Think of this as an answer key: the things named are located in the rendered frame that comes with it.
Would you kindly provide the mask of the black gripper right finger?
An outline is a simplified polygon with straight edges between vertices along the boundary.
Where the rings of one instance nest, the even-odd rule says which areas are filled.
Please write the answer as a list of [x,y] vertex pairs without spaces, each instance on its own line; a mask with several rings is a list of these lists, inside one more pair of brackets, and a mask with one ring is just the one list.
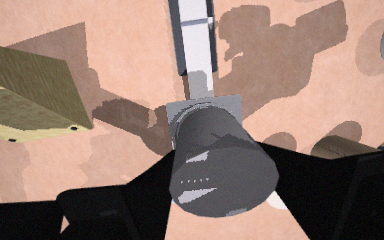
[[362,178],[384,173],[384,150],[337,159],[256,143],[275,162],[275,192],[309,240],[340,240]]

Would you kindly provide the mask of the tan cylinder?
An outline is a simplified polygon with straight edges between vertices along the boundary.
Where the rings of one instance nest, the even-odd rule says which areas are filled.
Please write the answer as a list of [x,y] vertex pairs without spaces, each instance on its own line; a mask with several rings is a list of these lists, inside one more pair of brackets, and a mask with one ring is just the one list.
[[355,154],[383,151],[378,148],[373,148],[357,141],[330,135],[319,140],[314,145],[310,152],[310,156],[318,156],[325,159],[337,159],[348,157]]

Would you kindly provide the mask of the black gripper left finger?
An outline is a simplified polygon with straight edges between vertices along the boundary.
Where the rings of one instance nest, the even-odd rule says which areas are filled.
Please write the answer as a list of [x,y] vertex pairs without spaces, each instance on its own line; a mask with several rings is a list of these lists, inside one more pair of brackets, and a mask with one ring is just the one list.
[[126,185],[68,189],[57,194],[67,222],[122,218],[133,240],[164,240],[175,150]]

